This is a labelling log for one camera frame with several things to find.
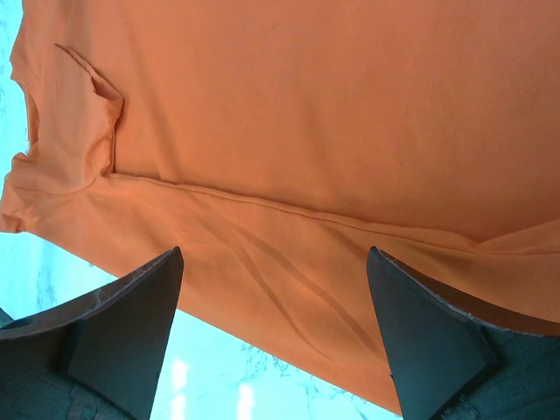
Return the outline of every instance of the seam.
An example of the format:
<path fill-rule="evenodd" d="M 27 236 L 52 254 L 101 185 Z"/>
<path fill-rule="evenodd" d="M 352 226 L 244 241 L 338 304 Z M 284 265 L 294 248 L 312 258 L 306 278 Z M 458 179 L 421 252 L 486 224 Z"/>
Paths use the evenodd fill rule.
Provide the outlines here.
<path fill-rule="evenodd" d="M 526 257 L 531 257 L 531 256 L 558 256 L 558 255 L 560 255 L 560 252 L 554 252 L 554 251 L 552 251 L 552 252 L 537 252 L 537 253 L 530 253 L 530 254 L 497 253 L 497 252 L 494 252 L 494 253 L 469 252 L 469 251 L 465 251 L 464 249 L 444 247 L 444 246 L 436 245 L 436 244 L 429 243 L 429 242 L 424 242 L 424 241 L 419 241 L 419 240 L 416 240 L 416 239 L 411 239 L 411 238 L 408 238 L 406 236 L 401 236 L 401 235 L 398 235 L 398 234 L 388 234 L 388 233 L 380 232 L 380 231 L 373 230 L 373 229 L 358 227 L 358 226 L 355 226 L 355 225 L 350 224 L 350 223 L 345 223 L 341 220 L 335 220 L 334 218 L 318 217 L 318 216 L 314 216 L 314 215 L 311 215 L 311 214 L 306 214 L 306 213 L 304 213 L 304 211 L 310 212 L 310 210 L 305 210 L 302 207 L 292 206 L 293 210 L 290 210 L 288 208 L 282 208 L 282 207 L 288 207 L 288 205 L 283 205 L 281 203 L 277 203 L 277 204 L 279 204 L 279 206 L 274 206 L 273 205 L 273 203 L 275 203 L 274 201 L 270 201 L 271 204 L 266 204 L 266 203 L 263 202 L 264 199 L 259 199 L 257 197 L 249 197 L 249 196 L 245 197 L 245 196 L 241 196 L 241 195 L 240 196 L 235 196 L 234 194 L 230 194 L 228 192 L 221 192 L 220 190 L 214 190 L 213 192 L 211 192 L 211 191 L 201 191 L 200 189 L 202 189 L 202 188 L 206 189 L 206 187 L 197 187 L 196 185 L 174 185 L 174 184 L 170 184 L 170 183 L 167 183 L 167 182 L 164 182 L 164 181 L 159 181 L 159 180 L 155 180 L 155 179 L 151 179 L 151 178 L 131 177 L 129 175 L 122 175 L 122 174 L 119 174 L 119 173 L 112 173 L 109 176 L 107 176 L 107 178 L 128 179 L 128 180 L 132 180 L 132 181 L 147 181 L 151 184 L 154 184 L 156 186 L 162 186 L 164 188 L 171 188 L 171 189 L 174 189 L 174 190 L 186 191 L 186 192 L 192 193 L 192 194 L 206 195 L 206 196 L 213 197 L 213 198 L 216 198 L 216 199 L 232 201 L 232 202 L 236 202 L 236 203 L 240 203 L 240 204 L 252 204 L 252 205 L 255 205 L 255 206 L 258 206 L 258 207 L 268 208 L 270 210 L 276 210 L 278 212 L 285 213 L 285 214 L 292 214 L 292 215 L 296 215 L 296 216 L 301 216 L 301 217 L 304 217 L 304 218 L 306 218 L 308 220 L 311 220 L 311 221 L 323 221 L 323 222 L 333 223 L 335 225 L 344 226 L 345 228 L 351 228 L 351 229 L 358 230 L 358 231 L 361 231 L 361 232 L 364 232 L 364 233 L 370 233 L 370 234 L 375 234 L 375 235 L 382 235 L 382 236 L 397 238 L 397 239 L 401 239 L 401 240 L 407 241 L 407 242 L 422 244 L 424 246 L 432 247 L 434 249 L 446 249 L 446 250 L 450 250 L 450 251 L 453 251 L 453 252 L 458 252 L 460 254 L 467 254 L 467 255 L 472 255 L 472 256 L 478 255 L 478 256 L 526 256 Z M 156 208 L 148 200 L 144 200 L 144 202 L 146 204 L 148 204 L 149 206 L 151 206 L 153 208 Z M 339 217 L 348 218 L 348 216 L 344 216 L 344 215 L 341 215 L 341 214 L 335 214 L 335 213 L 333 213 L 332 216 L 339 216 Z"/>

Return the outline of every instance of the white marble surface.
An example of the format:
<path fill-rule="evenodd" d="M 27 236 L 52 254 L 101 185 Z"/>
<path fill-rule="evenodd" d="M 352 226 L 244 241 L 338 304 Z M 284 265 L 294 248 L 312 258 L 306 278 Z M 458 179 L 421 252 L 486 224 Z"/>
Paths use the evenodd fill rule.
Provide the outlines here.
<path fill-rule="evenodd" d="M 27 149 L 23 95 L 9 80 L 21 0 L 0 0 L 0 174 Z M 30 234 L 0 234 L 0 307 L 14 319 L 112 276 Z M 398 416 L 177 311 L 152 419 L 384 420 Z"/>

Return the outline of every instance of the t-shirt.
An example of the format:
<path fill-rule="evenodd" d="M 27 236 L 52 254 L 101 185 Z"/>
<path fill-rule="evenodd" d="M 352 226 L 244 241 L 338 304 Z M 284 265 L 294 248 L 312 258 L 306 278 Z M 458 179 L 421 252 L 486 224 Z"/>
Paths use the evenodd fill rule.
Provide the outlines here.
<path fill-rule="evenodd" d="M 180 310 L 398 412 L 370 247 L 560 322 L 558 22 L 536 0 L 24 0 L 31 149 L 0 228 L 116 276 L 179 245 Z"/>

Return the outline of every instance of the orange fabric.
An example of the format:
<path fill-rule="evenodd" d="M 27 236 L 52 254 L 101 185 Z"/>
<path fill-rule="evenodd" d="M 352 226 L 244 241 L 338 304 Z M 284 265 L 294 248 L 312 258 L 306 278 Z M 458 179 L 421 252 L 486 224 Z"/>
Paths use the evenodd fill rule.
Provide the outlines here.
<path fill-rule="evenodd" d="M 0 228 L 398 412 L 377 246 L 560 321 L 560 3 L 26 0 Z"/>

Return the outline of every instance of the orange t-shirt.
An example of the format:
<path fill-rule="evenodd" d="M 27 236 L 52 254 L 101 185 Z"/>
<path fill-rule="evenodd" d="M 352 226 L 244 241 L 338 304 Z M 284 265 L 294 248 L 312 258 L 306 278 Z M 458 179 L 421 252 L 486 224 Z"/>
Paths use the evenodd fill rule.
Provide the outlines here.
<path fill-rule="evenodd" d="M 560 321 L 560 3 L 25 0 L 0 228 L 398 411 L 376 246 Z"/>

